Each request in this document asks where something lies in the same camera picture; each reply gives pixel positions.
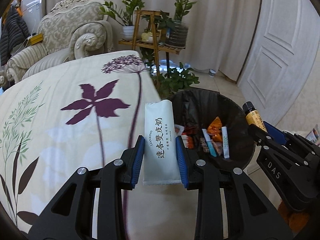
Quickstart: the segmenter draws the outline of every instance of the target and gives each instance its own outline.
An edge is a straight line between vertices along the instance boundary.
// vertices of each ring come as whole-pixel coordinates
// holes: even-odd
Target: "striped fabric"
[[[48,68],[67,62],[68,56],[69,56],[69,48],[62,49],[45,56],[44,58],[39,60],[37,63],[35,63],[31,68],[28,69],[28,71],[23,76],[22,80],[34,74],[37,74],[43,70],[46,70]]]
[[[33,46],[29,46],[8,61],[8,66],[13,68],[15,66],[23,69],[29,69],[33,64],[41,60],[47,55],[47,49],[43,43],[38,43]]]

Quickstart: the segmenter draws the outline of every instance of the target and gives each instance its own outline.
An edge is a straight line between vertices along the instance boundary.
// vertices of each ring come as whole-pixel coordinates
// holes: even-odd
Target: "white appliance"
[[[29,33],[37,33],[39,23],[46,15],[45,0],[21,0],[21,11]]]

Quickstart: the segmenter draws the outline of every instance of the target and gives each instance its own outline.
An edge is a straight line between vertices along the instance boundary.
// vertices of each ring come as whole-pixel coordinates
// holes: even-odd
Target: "black trash bag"
[[[194,147],[200,158],[212,162],[217,168],[231,171],[234,168],[244,169],[250,162],[255,142],[248,134],[248,123],[243,110],[231,99],[205,89],[184,90],[171,96],[174,123],[184,127],[196,127],[192,136]],[[223,155],[213,157],[205,153],[199,143],[203,137],[203,128],[207,129],[211,122],[220,117],[222,126],[228,130],[229,159]]]

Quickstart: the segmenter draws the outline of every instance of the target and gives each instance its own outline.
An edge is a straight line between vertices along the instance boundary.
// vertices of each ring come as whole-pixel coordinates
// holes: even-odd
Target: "das logo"
[[[271,172],[276,176],[277,179],[280,178],[281,173],[276,171],[276,167],[272,168],[273,164],[269,162],[268,168],[271,169]]]

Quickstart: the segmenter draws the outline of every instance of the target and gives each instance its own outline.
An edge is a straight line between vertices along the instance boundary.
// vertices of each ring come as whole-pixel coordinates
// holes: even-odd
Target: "bottle cap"
[[[242,109],[243,111],[246,113],[246,112],[249,112],[251,109],[255,109],[254,106],[253,106],[253,103],[251,103],[250,101],[248,102],[245,102],[242,106]]]

